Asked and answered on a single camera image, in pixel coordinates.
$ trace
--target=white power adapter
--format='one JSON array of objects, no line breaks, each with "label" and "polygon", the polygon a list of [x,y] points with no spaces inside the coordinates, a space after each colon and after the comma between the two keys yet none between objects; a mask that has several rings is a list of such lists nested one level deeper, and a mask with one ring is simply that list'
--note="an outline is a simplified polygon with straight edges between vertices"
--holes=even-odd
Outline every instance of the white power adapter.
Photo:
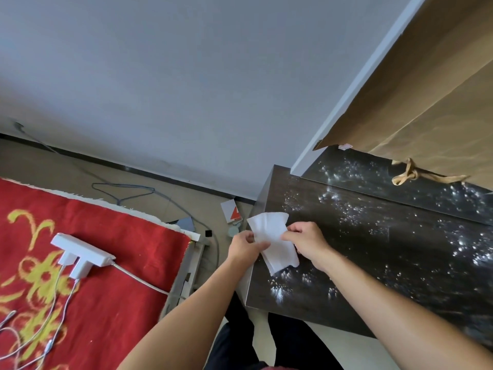
[{"label": "white power adapter", "polygon": [[60,232],[53,237],[51,243],[65,251],[58,260],[60,265],[73,265],[77,258],[79,258],[70,273],[72,279],[86,277],[93,265],[99,267],[112,265],[116,258],[114,255],[102,251],[74,236]]}]

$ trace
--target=forearm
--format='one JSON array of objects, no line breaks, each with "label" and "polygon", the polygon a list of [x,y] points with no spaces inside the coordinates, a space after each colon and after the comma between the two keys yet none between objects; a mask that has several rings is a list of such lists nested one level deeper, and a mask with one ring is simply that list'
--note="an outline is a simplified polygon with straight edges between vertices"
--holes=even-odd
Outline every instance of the forearm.
[{"label": "forearm", "polygon": [[243,265],[226,260],[139,342],[119,369],[202,369],[244,272]]},{"label": "forearm", "polygon": [[333,249],[319,263],[403,369],[491,369],[492,354]]}]

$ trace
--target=red mat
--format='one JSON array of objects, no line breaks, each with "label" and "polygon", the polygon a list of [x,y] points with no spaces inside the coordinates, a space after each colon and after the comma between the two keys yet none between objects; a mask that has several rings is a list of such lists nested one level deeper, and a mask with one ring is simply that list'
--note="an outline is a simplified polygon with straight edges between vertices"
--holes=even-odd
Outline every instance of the red mat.
[{"label": "red mat", "polygon": [[[171,289],[190,241],[141,218],[0,179],[0,322],[17,310],[7,326],[18,330],[23,341],[38,330],[53,302],[62,251],[50,241],[57,232],[115,255],[120,266],[165,291]],[[71,268],[60,278],[52,318],[22,350],[21,364],[42,354],[56,330],[73,286],[67,277]],[[165,301],[165,295],[112,266],[93,267],[71,298],[43,369],[116,368],[156,324]],[[14,343],[13,334],[1,332],[0,357]],[[12,368],[13,358],[0,362],[0,369]]]}]

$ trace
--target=black baseboard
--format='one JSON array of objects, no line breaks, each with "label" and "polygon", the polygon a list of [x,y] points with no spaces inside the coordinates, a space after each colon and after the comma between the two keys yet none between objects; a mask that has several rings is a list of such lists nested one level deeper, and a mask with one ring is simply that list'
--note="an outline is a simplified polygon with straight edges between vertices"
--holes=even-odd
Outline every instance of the black baseboard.
[{"label": "black baseboard", "polygon": [[[26,140],[26,139],[23,139],[20,137],[15,137],[15,136],[10,136],[10,135],[0,133],[0,139],[10,140],[11,142],[19,142],[19,143],[24,144],[24,145],[29,145],[29,146],[32,146],[34,148],[43,149],[43,150],[51,152],[51,150],[47,149],[43,144],[40,144],[38,142],[33,142],[30,140]],[[186,182],[181,181],[181,180],[176,180],[176,179],[164,177],[164,176],[159,175],[159,174],[149,173],[149,172],[144,171],[144,170],[134,169],[133,167],[128,167],[125,165],[120,165],[118,163],[105,161],[105,160],[102,160],[101,158],[86,156],[86,155],[81,154],[81,153],[70,152],[69,150],[55,148],[53,146],[50,146],[50,147],[53,148],[54,150],[56,150],[59,154],[62,154],[64,156],[77,158],[77,159],[82,160],[82,161],[92,162],[92,163],[106,166],[106,167],[111,167],[112,169],[127,171],[129,173],[141,175],[141,176],[146,177],[146,178],[152,178],[152,179],[156,179],[159,181],[164,181],[166,183],[175,184],[177,186],[194,189],[195,191],[210,193],[211,195],[224,197],[226,199],[235,199],[236,201],[243,202],[245,204],[250,204],[250,205],[255,204],[255,200],[252,200],[252,199],[247,199],[247,198],[240,197],[240,196],[233,196],[229,193],[216,191],[215,189],[211,189],[211,188],[205,188],[205,187],[197,186],[196,184],[186,183]]]}]

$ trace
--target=dark wood surface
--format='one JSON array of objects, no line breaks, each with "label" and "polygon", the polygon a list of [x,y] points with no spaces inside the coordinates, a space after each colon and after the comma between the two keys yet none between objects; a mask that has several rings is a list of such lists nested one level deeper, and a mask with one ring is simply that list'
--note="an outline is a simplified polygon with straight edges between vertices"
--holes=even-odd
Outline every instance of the dark wood surface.
[{"label": "dark wood surface", "polygon": [[[370,275],[493,348],[491,226],[290,175],[275,166],[252,215],[315,221],[328,242]],[[270,276],[253,266],[247,306],[372,336],[311,262]]]},{"label": "dark wood surface", "polygon": [[491,191],[488,189],[469,183],[443,184],[424,178],[394,186],[392,178],[402,174],[406,164],[392,165],[391,162],[387,158],[354,149],[341,150],[337,145],[332,145],[302,176],[401,204],[493,225],[493,194],[489,194]]}]

